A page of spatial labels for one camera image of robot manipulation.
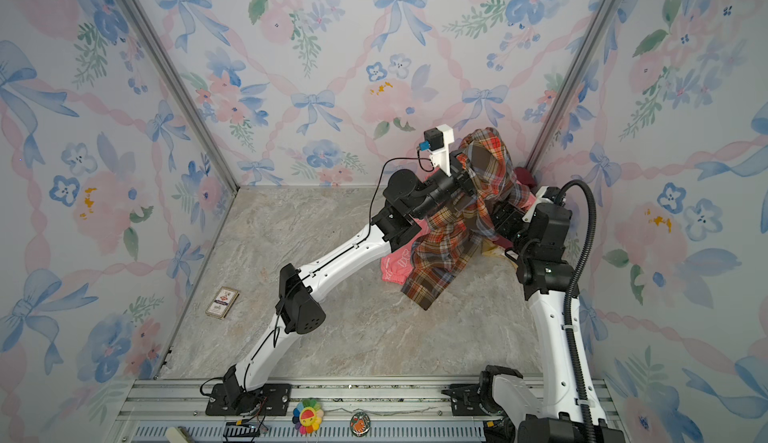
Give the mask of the plaid flannel cloth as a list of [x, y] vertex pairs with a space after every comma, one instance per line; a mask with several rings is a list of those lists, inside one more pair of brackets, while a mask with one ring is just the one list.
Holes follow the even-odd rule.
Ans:
[[402, 292], [423, 310], [466, 268], [483, 242], [499, 238], [492, 222], [496, 206], [509, 203], [526, 211], [535, 202], [535, 195], [515, 175], [497, 129], [478, 129], [463, 138], [458, 160], [468, 170], [475, 194], [451, 198], [427, 218], [429, 232], [411, 246], [412, 271]]

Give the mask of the pink patterned cloth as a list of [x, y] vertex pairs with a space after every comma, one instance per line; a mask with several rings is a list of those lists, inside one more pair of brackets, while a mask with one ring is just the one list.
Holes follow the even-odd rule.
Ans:
[[420, 227], [417, 235], [394, 253], [381, 259], [380, 270], [384, 282], [404, 285], [408, 276], [413, 271], [413, 246], [419, 237], [429, 232], [429, 227], [425, 220], [416, 220], [416, 222]]

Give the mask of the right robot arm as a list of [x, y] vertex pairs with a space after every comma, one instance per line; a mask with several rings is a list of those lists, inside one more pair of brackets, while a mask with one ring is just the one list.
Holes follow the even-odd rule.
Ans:
[[[587, 232], [575, 264], [566, 261], [565, 240], [572, 212], [566, 193], [580, 189], [587, 204]], [[596, 201], [581, 180], [563, 187], [541, 187], [526, 211], [507, 205], [493, 215], [494, 225], [511, 242], [516, 278], [533, 316], [543, 370], [543, 396], [535, 399], [523, 379], [487, 367], [481, 390], [492, 411], [515, 427], [518, 442], [623, 442], [610, 427], [595, 391], [581, 337], [579, 280], [596, 233]]]

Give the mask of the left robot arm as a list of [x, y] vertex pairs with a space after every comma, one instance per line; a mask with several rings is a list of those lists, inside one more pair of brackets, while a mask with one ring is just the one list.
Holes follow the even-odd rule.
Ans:
[[471, 195], [474, 188], [458, 153], [432, 154], [435, 171], [424, 181], [409, 169], [391, 175], [383, 191], [385, 202], [364, 228], [330, 253], [301, 267], [280, 270], [275, 314], [254, 348], [213, 381], [205, 414], [208, 416], [266, 413], [266, 403], [279, 396], [267, 380], [289, 348], [326, 319], [325, 297], [347, 277], [369, 263], [411, 243], [422, 230], [420, 222], [434, 215], [452, 197]]

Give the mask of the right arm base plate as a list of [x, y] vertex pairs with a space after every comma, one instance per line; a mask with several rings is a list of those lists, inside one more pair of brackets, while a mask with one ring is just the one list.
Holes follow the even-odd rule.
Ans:
[[495, 416], [499, 410], [489, 399], [487, 389], [479, 383], [451, 384], [441, 394], [448, 397], [453, 416]]

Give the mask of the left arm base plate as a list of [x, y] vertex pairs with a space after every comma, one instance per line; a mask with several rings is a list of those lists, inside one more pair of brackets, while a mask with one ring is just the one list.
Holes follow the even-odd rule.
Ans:
[[292, 386], [286, 383], [265, 384], [245, 391], [237, 385], [230, 389], [224, 383], [216, 384], [209, 396], [206, 416], [286, 416]]

